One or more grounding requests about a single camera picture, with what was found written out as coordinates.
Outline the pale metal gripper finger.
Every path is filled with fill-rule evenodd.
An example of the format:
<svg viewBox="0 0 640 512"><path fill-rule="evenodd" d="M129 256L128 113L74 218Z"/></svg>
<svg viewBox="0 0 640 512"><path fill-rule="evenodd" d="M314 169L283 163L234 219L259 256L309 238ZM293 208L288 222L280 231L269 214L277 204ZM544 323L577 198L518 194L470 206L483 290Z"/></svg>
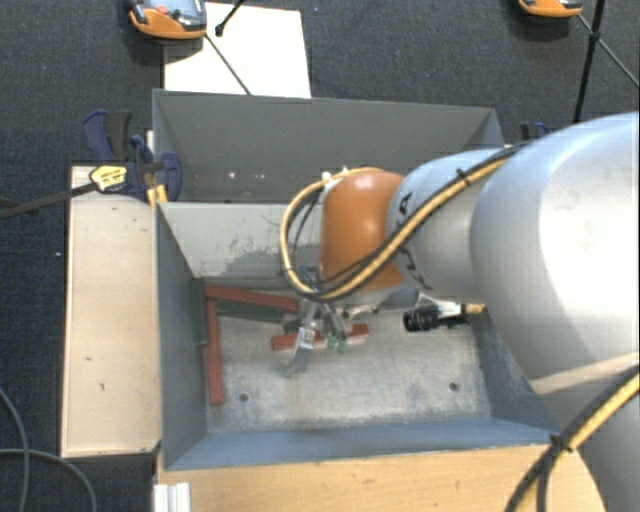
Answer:
<svg viewBox="0 0 640 512"><path fill-rule="evenodd" d="M312 329L302 329L299 334L297 349L297 371L304 372L308 365L310 356L314 350L315 331Z"/></svg>
<svg viewBox="0 0 640 512"><path fill-rule="evenodd" d="M292 377L294 375L300 374L297 371L297 349L298 349L298 343L299 343L299 334L300 334L300 331L302 329L306 329L306 328L301 327L299 329L298 334L296 335L296 339L295 339L295 342L294 342L294 346L293 346L289 361L287 363L287 367L286 367L286 371L285 371L285 375L287 377Z"/></svg>

